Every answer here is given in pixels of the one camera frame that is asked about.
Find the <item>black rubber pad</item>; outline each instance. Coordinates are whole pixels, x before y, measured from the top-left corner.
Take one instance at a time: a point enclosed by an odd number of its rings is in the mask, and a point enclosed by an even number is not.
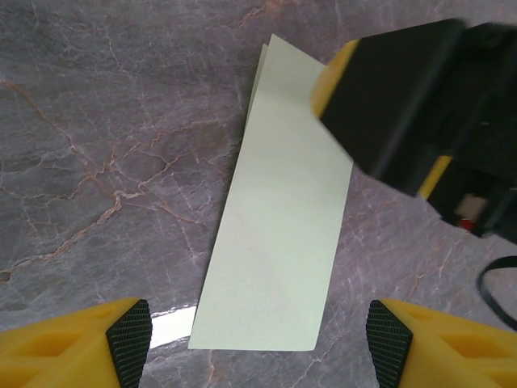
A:
[[[380,301],[372,301],[366,322],[366,336],[380,388],[397,388],[413,333],[388,307]]]
[[[106,331],[120,388],[138,388],[153,324],[149,304],[141,299]]]

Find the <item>marble surface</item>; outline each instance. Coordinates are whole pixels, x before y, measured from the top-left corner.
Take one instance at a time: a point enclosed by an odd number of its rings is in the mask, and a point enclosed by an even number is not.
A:
[[[347,40],[452,16],[517,23],[517,3],[2,2],[0,328],[128,295],[154,313],[194,306],[271,33],[328,61]],[[316,350],[188,351],[180,339],[149,352],[141,386],[374,387],[373,298],[501,326],[473,282],[515,251],[355,170]],[[516,311],[512,275],[490,283]]]

